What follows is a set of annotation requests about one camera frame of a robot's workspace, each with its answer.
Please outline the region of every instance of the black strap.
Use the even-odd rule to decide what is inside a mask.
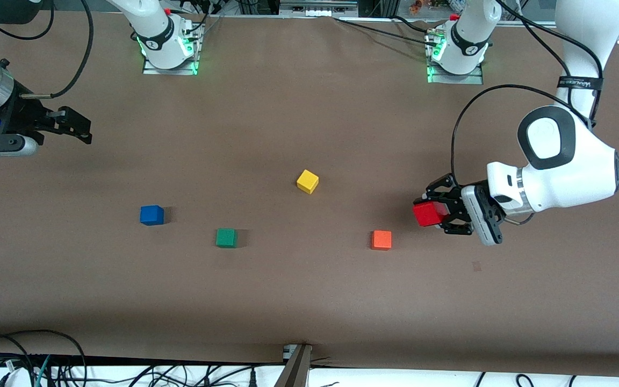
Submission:
[[[601,90],[603,78],[589,78],[587,76],[561,76],[558,79],[559,88]]]
[[[167,29],[164,30],[161,34],[158,34],[155,37],[143,37],[140,34],[138,35],[138,39],[142,42],[143,46],[147,49],[151,49],[152,51],[159,51],[162,49],[162,45],[171,39],[172,35],[174,35],[174,20],[170,17],[167,17],[169,20],[169,25],[167,25]]]
[[[474,56],[480,49],[484,48],[486,42],[488,41],[488,39],[486,39],[482,42],[470,42],[463,39],[463,37],[457,33],[457,23],[452,25],[452,29],[450,29],[450,37],[452,38],[452,42],[454,42],[455,46],[460,47],[460,51],[462,51],[464,56]]]

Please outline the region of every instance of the green block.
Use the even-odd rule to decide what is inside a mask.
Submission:
[[[219,228],[217,230],[217,247],[236,248],[238,232],[233,228]]]

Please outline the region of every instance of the yellow cube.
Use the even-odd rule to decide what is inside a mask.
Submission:
[[[316,186],[319,185],[319,176],[305,169],[298,178],[297,183],[299,189],[302,189],[302,191],[312,195],[312,192],[314,192]]]

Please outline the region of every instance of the blue block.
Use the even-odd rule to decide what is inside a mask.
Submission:
[[[164,224],[164,209],[160,206],[141,206],[140,223],[145,226],[158,226]]]

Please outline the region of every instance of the orange cube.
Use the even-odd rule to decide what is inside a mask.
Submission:
[[[390,250],[392,246],[391,231],[374,230],[371,233],[372,250]]]

